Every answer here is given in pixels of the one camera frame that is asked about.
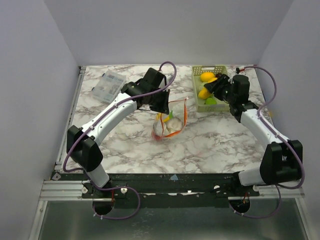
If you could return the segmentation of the small bright green vegetable toy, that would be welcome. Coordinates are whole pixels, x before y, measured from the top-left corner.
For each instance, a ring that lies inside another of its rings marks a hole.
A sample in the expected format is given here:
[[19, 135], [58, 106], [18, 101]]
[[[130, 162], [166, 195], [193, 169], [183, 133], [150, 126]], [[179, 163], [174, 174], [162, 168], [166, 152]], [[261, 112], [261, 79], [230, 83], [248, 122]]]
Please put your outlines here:
[[204, 102], [205, 105], [216, 105], [217, 104], [217, 101], [215, 98], [212, 98], [212, 97], [209, 97], [205, 100]]

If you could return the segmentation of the yellow banana toy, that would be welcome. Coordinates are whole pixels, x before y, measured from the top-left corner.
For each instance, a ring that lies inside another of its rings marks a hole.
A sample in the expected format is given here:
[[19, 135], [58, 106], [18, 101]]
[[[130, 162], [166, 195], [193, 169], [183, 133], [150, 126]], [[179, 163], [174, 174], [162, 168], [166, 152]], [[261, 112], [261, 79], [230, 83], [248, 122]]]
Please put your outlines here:
[[202, 100], [206, 100], [212, 96], [212, 93], [209, 92], [209, 90], [205, 87], [201, 89], [201, 91], [198, 93], [198, 98]]

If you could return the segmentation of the clear zip bag orange zipper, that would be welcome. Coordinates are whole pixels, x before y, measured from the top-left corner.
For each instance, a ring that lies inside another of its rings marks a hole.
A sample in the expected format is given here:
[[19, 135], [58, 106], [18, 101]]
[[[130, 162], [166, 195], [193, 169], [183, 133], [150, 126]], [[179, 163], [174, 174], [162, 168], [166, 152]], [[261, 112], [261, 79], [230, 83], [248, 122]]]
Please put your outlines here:
[[158, 113], [152, 125], [151, 136], [159, 142], [180, 134], [188, 120], [188, 97], [172, 100], [168, 103], [169, 114]]

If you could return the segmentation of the grey oyster mushroom toy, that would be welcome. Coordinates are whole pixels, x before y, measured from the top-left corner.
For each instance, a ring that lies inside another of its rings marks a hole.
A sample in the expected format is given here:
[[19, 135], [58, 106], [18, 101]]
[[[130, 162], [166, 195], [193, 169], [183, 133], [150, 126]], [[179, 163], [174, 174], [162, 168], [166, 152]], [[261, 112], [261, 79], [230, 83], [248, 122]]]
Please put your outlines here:
[[158, 136], [167, 136], [182, 130], [183, 127], [184, 123], [178, 117], [173, 117], [171, 120], [166, 122], [158, 120], [153, 124], [153, 131]]

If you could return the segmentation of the peach toy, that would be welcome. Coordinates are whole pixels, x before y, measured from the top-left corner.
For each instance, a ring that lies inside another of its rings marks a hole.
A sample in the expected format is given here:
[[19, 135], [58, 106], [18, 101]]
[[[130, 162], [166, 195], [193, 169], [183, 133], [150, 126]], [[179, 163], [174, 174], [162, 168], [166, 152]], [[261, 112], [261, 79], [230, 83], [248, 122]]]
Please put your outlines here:
[[160, 140], [162, 139], [162, 137], [161, 137], [161, 136], [158, 136], [158, 135], [154, 135], [154, 136], [153, 136], [153, 139], [154, 139], [155, 141], [160, 141]]

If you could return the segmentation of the green cucumber toy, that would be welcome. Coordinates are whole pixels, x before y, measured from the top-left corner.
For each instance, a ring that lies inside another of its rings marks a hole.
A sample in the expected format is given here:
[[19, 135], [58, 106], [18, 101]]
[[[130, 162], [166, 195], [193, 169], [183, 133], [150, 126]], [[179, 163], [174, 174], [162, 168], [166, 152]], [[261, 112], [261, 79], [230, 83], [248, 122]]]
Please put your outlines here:
[[169, 115], [168, 115], [168, 119], [171, 120], [173, 118], [173, 111], [170, 111]]

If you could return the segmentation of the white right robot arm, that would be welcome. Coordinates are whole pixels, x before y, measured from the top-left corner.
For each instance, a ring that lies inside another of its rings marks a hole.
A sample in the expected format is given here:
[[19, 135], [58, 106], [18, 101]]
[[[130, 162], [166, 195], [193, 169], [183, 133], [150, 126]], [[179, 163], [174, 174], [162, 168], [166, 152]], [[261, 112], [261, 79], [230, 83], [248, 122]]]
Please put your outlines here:
[[260, 166], [237, 173], [230, 183], [230, 191], [241, 196], [253, 185], [278, 185], [303, 181], [303, 146], [277, 131], [249, 100], [250, 81], [245, 75], [229, 78], [225, 74], [203, 87], [220, 101], [228, 103], [232, 116], [255, 136], [264, 148]]

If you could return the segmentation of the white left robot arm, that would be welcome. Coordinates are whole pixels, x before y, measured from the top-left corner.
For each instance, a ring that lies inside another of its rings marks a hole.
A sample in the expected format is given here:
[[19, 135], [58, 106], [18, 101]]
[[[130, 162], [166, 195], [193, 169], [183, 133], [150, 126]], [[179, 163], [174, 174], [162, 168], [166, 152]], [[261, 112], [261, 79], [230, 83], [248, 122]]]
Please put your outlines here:
[[67, 131], [67, 159], [82, 167], [94, 183], [93, 191], [101, 198], [111, 191], [109, 175], [102, 166], [102, 141], [123, 119], [143, 105], [158, 113], [169, 113], [169, 90], [166, 76], [149, 68], [136, 82], [124, 84], [108, 107], [82, 127], [71, 126]]

